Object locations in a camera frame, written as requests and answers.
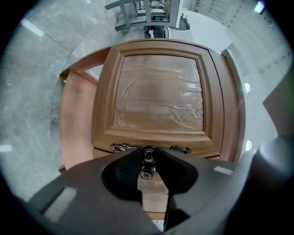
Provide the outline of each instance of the marble tile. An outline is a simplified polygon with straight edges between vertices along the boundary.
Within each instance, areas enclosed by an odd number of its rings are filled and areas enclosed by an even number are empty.
[[[55,87],[54,96],[51,105],[51,118],[59,118],[60,104],[62,100],[65,82],[64,79],[59,78]]]
[[[68,52],[44,34],[20,26],[0,66],[1,171],[17,196],[28,200],[59,175],[51,148],[51,104]]]
[[[78,44],[70,55],[65,68],[77,62],[80,58],[103,47],[119,44],[124,41],[145,38],[144,27],[115,31],[115,27],[108,27],[105,22],[96,25]],[[96,79],[99,78],[102,66],[89,69],[88,72]]]
[[[59,139],[59,118],[51,118],[50,122],[51,151],[55,159],[60,159],[59,166],[63,165],[60,139]]]
[[[55,0],[28,20],[72,52],[94,26],[107,23],[104,6],[101,0]]]

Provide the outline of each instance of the ornate metal handle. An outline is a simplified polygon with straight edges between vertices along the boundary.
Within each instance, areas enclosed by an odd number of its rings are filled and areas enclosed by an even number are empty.
[[[126,151],[128,149],[137,149],[137,148],[148,149],[149,151],[152,149],[155,150],[155,148],[152,146],[146,146],[146,147],[131,146],[129,144],[121,144],[121,145],[112,144],[112,145],[110,145],[110,148],[116,152]],[[185,154],[190,154],[192,152],[192,150],[190,148],[179,148],[178,146],[171,146],[170,148],[163,148],[163,149],[169,149],[169,150],[172,150],[175,152],[181,152],[181,153],[185,153]]]

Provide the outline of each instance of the wooden door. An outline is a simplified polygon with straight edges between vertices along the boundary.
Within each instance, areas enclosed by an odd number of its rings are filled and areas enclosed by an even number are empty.
[[[220,154],[224,128],[221,87],[209,51],[172,41],[113,46],[93,106],[92,144],[189,147]]]

